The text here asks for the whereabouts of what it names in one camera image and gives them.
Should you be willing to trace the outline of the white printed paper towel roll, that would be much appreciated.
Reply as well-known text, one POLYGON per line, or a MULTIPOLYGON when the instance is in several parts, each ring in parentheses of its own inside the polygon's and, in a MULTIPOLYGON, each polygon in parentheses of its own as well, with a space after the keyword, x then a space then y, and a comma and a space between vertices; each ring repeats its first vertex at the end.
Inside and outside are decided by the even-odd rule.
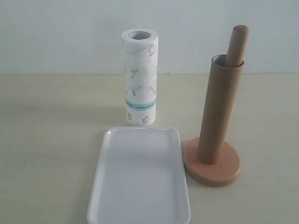
POLYGON ((121 37, 127 121, 149 126, 156 118, 158 33, 129 29, 121 37))

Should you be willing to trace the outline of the wooden paper towel holder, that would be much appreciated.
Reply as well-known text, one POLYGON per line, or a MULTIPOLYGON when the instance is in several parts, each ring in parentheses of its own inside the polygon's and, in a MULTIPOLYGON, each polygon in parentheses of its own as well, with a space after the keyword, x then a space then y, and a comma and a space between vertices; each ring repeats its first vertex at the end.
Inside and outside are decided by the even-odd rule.
MULTIPOLYGON (((244 62, 244 53, 249 36, 249 28, 237 25, 233 28, 225 65, 235 67, 244 62)), ((216 164, 204 164, 199 158, 199 137, 191 140, 183 151, 185 169, 194 179, 209 187, 231 184, 239 174, 241 163, 236 150, 224 140, 220 157, 216 164)))

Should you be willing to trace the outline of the white rectangular tray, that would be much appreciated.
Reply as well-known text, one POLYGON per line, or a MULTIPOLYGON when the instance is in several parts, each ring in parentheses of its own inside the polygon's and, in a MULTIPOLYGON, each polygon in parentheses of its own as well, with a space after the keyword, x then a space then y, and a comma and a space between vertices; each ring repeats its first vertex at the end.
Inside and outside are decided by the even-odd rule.
POLYGON ((90 224, 187 224, 191 209, 181 141, 173 127, 114 127, 100 149, 90 224))

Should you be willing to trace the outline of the brown cardboard tube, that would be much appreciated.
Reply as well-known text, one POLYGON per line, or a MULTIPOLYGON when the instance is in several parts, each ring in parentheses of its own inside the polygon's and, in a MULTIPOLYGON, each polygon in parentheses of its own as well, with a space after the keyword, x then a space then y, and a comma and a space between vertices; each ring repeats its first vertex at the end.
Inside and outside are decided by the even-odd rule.
POLYGON ((244 65, 227 67, 226 58, 212 58, 206 91, 198 148, 200 160, 209 165, 219 160, 244 65))

